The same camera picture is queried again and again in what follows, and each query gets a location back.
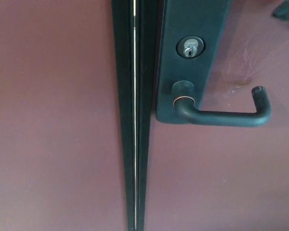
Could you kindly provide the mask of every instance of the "door lever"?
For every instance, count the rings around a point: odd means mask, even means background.
[[[174,98],[173,107],[177,114],[192,124],[259,127],[267,123],[271,117],[271,105],[262,86],[251,90],[256,107],[255,113],[200,111],[195,108],[195,87],[189,81],[176,82],[171,92]]]

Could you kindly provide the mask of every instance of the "door handle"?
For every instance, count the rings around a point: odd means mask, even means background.
[[[160,32],[156,118],[170,124],[258,127],[271,117],[265,88],[255,113],[201,111],[231,0],[165,1]]]
[[[195,108],[195,87],[189,81],[178,81],[172,86],[173,107],[178,115],[192,124],[258,127],[264,125],[271,117],[271,105],[262,86],[251,90],[255,103],[255,113],[200,111]]]

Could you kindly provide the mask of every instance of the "lever handle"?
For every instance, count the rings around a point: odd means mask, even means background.
[[[191,124],[259,127],[271,117],[271,105],[265,88],[257,86],[251,90],[255,113],[200,111],[195,108],[195,88],[189,81],[179,81],[172,86],[173,106],[179,116]]]

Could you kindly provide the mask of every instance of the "brass ring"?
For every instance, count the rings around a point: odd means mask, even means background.
[[[180,96],[180,97],[176,98],[176,99],[173,101],[173,107],[174,107],[174,104],[175,104],[175,102],[176,102],[177,100],[183,99],[183,98],[191,99],[192,101],[194,101],[194,105],[195,105],[195,100],[194,100],[192,97],[190,97],[190,96]]]

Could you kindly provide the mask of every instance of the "door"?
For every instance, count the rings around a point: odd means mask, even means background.
[[[111,15],[0,0],[0,231],[126,230]]]
[[[202,104],[253,112],[250,90],[263,85],[271,120],[236,128],[152,117],[145,230],[289,231],[289,22],[271,16],[280,3],[232,2]]]

